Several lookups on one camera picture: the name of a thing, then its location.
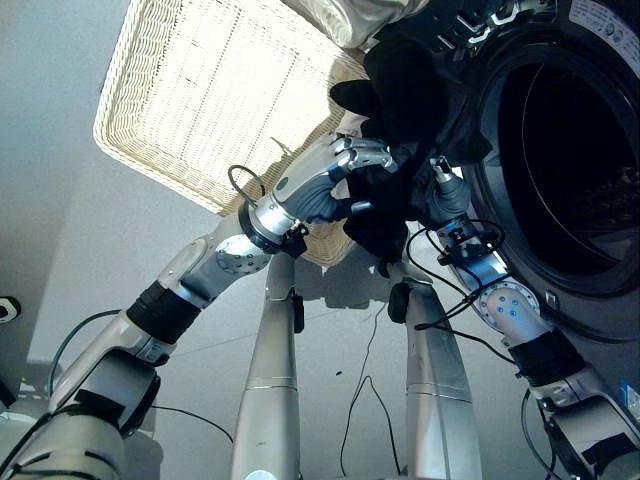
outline washing machine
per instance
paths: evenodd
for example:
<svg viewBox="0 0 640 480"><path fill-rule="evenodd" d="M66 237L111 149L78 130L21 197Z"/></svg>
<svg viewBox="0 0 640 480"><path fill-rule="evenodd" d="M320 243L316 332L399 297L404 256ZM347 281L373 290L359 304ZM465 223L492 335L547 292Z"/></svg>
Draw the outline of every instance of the washing machine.
<svg viewBox="0 0 640 480"><path fill-rule="evenodd" d="M625 406L640 391L639 5L432 0L378 35L419 43L456 85L440 150L474 215L505 229L505 263Z"/></svg>

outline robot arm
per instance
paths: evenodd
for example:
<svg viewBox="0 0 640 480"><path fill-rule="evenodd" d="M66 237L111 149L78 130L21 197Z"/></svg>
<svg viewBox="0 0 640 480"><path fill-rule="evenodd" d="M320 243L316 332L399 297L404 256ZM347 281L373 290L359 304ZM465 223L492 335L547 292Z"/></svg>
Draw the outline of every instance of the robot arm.
<svg viewBox="0 0 640 480"><path fill-rule="evenodd" d="M441 192L458 190L451 198L440 195L440 203L427 202L446 221L437 229L445 252L440 262L454 266L461 282L476 292L478 314L504 335L518 375L546 412L545 431L566 470L578 478L597 478L615 458L640 451L637 423L562 331L540 316L535 294L509 276L494 251L496 239L479 232L466 214L456 215L467 210L462 180L442 158L432 166ZM442 216L446 211L448 219Z"/></svg>
<svg viewBox="0 0 640 480"><path fill-rule="evenodd" d="M324 135L273 192L187 245L67 369L51 394L46 424L9 456L0 478L40 478L41 472L58 479L119 478L121 437L141 424L160 386L154 367L169 360L182 333L233 282L263 269L275 253L303 253L303 221L329 222L366 208L331 191L369 165L396 168L380 141Z"/></svg>

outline gray floor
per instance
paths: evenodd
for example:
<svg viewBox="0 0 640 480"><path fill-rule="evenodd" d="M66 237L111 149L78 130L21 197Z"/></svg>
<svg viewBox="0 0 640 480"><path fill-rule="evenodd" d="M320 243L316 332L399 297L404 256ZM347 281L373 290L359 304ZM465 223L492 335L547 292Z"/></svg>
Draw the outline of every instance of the gray floor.
<svg viewBox="0 0 640 480"><path fill-rule="evenodd" d="M218 218L108 158L91 125L100 85L122 22L125 0L4 1L0 4L0 294L24 314L0 326L0 376L43 405L43 381L59 342L91 313L129 305L162 266ZM419 257L434 266L426 246ZM296 338L304 477L333 478L348 401L386 284L356 251L323 272L298 265L307 328ZM163 378L158 403L190 409L233 429L254 334L264 272L238 282L183 337ZM443 302L457 298L439 287ZM62 360L69 365L99 328L88 327ZM499 338L473 315L454 326ZM542 479L518 422L525 385L514 369L461 340L474 392L485 478ZM368 372L393 418L404 454L403 327L381 315ZM534 440L548 458L537 416ZM355 409L345 465L352 475L393 474L386 424L367 393ZM225 478L230 448L206 424L152 413L127 441L128 478Z"/></svg>

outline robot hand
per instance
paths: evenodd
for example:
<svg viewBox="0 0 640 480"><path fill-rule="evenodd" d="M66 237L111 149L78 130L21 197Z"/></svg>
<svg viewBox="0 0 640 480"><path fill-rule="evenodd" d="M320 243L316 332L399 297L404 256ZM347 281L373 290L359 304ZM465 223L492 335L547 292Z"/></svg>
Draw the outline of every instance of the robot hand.
<svg viewBox="0 0 640 480"><path fill-rule="evenodd" d="M371 208L368 202L336 199L333 188L356 169L380 165L397 171L389 147L381 140L330 133L311 144L285 171L269 195L258 202L257 216L280 206L290 217L308 223L328 223ZM261 222L269 227L273 222Z"/></svg>

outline wicker basket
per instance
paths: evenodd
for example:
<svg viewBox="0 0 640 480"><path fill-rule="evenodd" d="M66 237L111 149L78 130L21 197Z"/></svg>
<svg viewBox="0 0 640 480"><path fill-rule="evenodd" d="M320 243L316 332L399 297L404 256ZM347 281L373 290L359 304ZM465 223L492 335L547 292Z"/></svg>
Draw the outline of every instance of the wicker basket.
<svg viewBox="0 0 640 480"><path fill-rule="evenodd" d="M335 129L331 85L360 65L278 0L132 0L94 125L113 158L220 215L249 167L272 188L296 154ZM258 193L250 178L238 183ZM306 258L338 263L341 224L313 227Z"/></svg>

